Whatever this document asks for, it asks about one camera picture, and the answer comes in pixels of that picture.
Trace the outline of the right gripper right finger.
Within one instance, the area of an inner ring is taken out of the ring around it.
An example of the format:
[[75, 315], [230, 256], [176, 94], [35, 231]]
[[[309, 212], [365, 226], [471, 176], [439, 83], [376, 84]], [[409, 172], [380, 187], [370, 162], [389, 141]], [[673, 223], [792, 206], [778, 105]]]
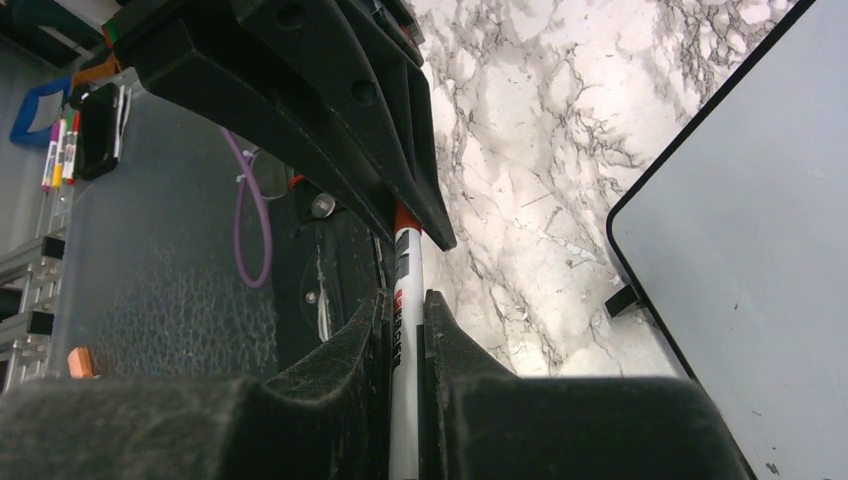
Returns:
[[716, 406], [669, 377], [522, 378], [427, 292], [421, 340], [426, 479], [746, 479]]

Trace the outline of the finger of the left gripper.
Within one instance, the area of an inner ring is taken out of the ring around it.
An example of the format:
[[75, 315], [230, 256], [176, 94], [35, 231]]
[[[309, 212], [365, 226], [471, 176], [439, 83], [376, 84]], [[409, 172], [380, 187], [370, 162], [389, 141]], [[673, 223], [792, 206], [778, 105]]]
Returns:
[[391, 237], [403, 205], [457, 240], [423, 36], [403, 1], [126, 1], [112, 49], [150, 93], [259, 146]]

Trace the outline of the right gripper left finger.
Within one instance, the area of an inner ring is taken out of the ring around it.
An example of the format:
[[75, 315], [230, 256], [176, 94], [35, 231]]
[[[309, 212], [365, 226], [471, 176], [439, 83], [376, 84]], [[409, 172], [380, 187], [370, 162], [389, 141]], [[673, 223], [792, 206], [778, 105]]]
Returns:
[[384, 290], [267, 381], [40, 380], [1, 399], [5, 479], [384, 479]]

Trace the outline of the red whiteboard marker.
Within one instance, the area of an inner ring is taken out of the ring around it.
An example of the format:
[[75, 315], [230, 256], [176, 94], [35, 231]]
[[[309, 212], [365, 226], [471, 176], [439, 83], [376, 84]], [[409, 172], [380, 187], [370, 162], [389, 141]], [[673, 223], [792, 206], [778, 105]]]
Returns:
[[421, 226], [401, 204], [395, 213], [395, 285], [392, 297], [390, 479], [420, 477], [419, 341], [423, 326]]

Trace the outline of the black framed small whiteboard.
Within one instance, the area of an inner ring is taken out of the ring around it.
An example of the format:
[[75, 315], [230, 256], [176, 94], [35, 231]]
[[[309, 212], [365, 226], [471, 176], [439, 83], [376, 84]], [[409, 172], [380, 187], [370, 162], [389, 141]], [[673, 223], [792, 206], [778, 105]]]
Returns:
[[845, 478], [846, 3], [797, 3], [607, 235], [753, 475]]

